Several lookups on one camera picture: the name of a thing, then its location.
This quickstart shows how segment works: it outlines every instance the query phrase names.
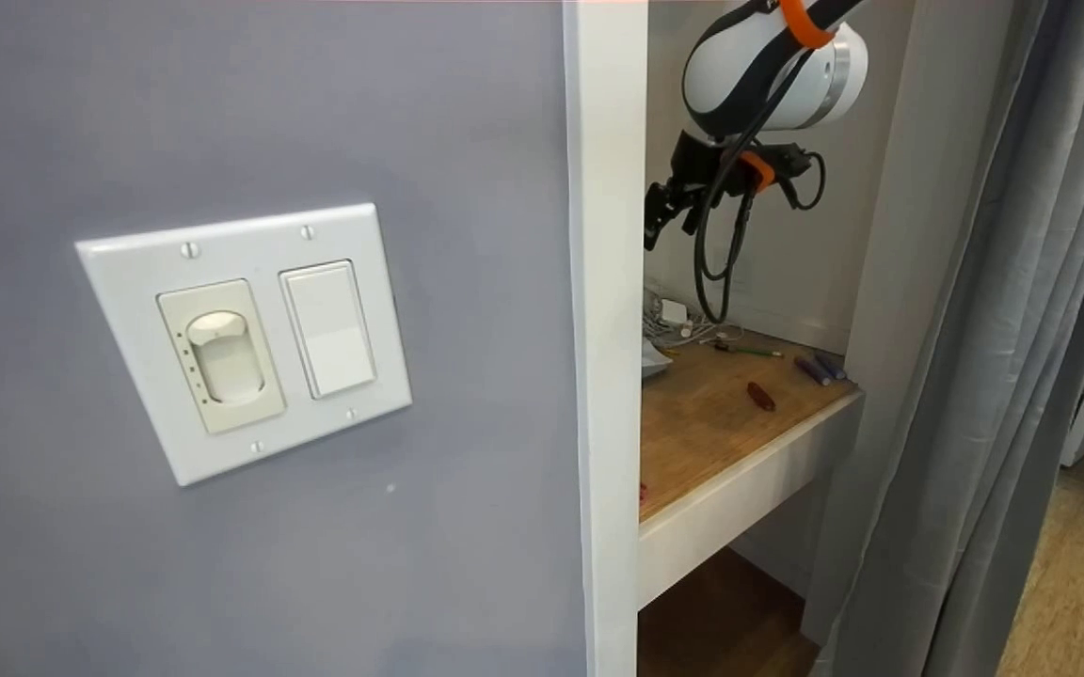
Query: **white switch plate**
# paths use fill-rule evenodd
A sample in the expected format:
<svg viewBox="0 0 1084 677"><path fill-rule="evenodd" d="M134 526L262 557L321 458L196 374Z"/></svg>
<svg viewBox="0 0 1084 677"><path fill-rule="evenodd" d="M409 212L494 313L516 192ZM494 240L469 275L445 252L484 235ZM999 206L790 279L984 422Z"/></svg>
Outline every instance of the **white switch plate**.
<svg viewBox="0 0 1084 677"><path fill-rule="evenodd" d="M248 465L303 440L321 440L327 434L409 408L387 260L373 203L80 240L76 249L120 344L176 484ZM368 346L365 361L373 361L373 379L347 383L314 400L311 374L299 361L284 275L327 270L331 265L353 269ZM248 281L255 304L253 313L276 361L269 374L284 408L265 422L208 434L183 376L183 361L168 344L158 297L222 281Z"/></svg>

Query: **gray curtain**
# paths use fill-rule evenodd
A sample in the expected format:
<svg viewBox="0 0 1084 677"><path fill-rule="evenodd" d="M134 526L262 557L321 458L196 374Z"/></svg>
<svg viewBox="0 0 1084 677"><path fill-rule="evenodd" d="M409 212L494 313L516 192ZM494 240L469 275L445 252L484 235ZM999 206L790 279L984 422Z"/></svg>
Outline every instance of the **gray curtain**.
<svg viewBox="0 0 1084 677"><path fill-rule="evenodd" d="M1084 387L1084 0L1018 0L966 244L833 677L993 672Z"/></svg>

